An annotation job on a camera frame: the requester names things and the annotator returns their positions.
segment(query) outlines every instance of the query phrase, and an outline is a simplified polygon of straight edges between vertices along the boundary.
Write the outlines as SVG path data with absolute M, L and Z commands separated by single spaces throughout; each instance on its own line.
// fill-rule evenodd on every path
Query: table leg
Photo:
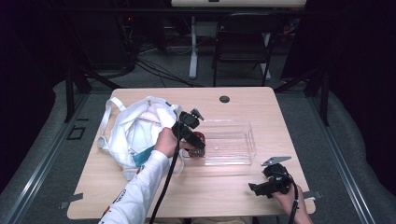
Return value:
M 197 39 L 195 33 L 195 17 L 191 17 L 191 63 L 190 63 L 190 79 L 197 78 Z
M 265 43 L 265 45 L 268 44 L 268 41 L 270 40 L 270 35 L 271 35 L 271 34 L 263 34 L 263 35 L 262 35 L 262 37 L 264 38 L 264 43 Z M 262 69 L 262 73 L 264 73 L 265 67 L 266 67 L 266 66 L 267 66 L 266 63 L 261 63 L 261 64 L 260 64 L 260 68 Z M 268 69 L 267 77 L 265 78 L 265 80 L 266 80 L 266 81 L 270 81 L 270 80 L 271 80 L 271 74 L 270 74 L 270 70 L 269 70 L 269 69 Z

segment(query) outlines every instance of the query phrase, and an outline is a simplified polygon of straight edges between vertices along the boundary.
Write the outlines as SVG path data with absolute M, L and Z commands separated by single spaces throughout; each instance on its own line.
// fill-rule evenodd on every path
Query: chair leg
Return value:
M 264 74 L 262 77 L 262 87 L 265 86 L 265 80 L 267 79 L 267 73 L 268 73 L 268 68 L 269 68 L 270 64 L 269 61 L 265 64 L 265 69 L 264 69 Z
M 212 66 L 213 66 L 213 87 L 216 87 L 216 77 L 218 74 L 218 62 L 216 61 L 216 59 L 213 60 Z

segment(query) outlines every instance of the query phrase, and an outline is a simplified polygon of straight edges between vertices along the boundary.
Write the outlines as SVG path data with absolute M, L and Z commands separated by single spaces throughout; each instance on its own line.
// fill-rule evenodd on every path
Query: white plastic bag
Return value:
M 107 140 L 105 129 L 112 104 L 118 107 L 120 113 Z M 149 158 L 159 132 L 165 127 L 172 128 L 175 124 L 179 111 L 180 106 L 170 105 L 163 98 L 148 96 L 125 107 L 117 97 L 112 97 L 106 102 L 101 122 L 102 136 L 98 138 L 97 146 L 109 152 L 122 167 L 124 176 L 130 180 Z

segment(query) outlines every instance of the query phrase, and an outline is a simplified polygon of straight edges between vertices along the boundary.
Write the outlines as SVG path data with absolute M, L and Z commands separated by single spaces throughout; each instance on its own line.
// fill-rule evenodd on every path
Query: black chair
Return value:
M 216 87 L 218 62 L 266 63 L 262 86 L 268 73 L 275 36 L 283 29 L 283 21 L 276 15 L 264 13 L 232 13 L 219 20 L 216 30 L 213 86 Z M 265 44 L 264 34 L 270 34 Z

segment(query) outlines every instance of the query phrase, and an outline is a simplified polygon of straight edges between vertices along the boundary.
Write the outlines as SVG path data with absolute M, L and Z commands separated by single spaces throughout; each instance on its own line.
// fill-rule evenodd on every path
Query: dark background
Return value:
M 301 20 L 282 77 L 301 76 L 312 68 L 329 65 L 331 91 L 357 122 L 367 161 L 381 183 L 396 195 L 396 17 L 391 3 L 385 0 L 311 0 L 306 10 L 336 12 L 346 7 L 346 18 Z M 111 35 L 102 38 L 109 41 L 109 48 L 101 48 L 105 43 L 98 42 L 87 51 L 88 46 L 75 41 L 83 27 L 54 19 L 33 1 L 3 1 L 0 10 L 3 190 L 48 118 L 55 100 L 52 88 L 64 80 L 66 71 L 76 63 L 92 68 L 108 62 L 122 68 L 130 61 L 127 52 L 120 54 L 119 36 L 101 30 L 106 29 L 101 22 L 88 24 L 97 27 L 97 35 Z M 332 42 L 335 36 L 343 37 L 343 41 Z M 111 55 L 114 50 L 120 56 L 116 61 L 96 58 L 92 62 L 87 57 Z

